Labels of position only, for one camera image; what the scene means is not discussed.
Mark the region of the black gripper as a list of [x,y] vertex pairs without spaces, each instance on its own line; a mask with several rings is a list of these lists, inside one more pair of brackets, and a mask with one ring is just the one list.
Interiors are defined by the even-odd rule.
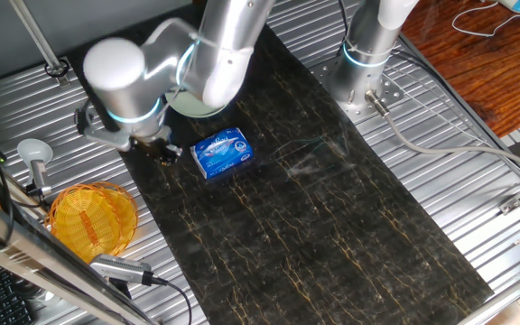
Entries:
[[147,156],[157,161],[162,166],[169,166],[178,161],[182,155],[182,149],[174,144],[169,144],[162,138],[145,140],[134,138],[135,146]]

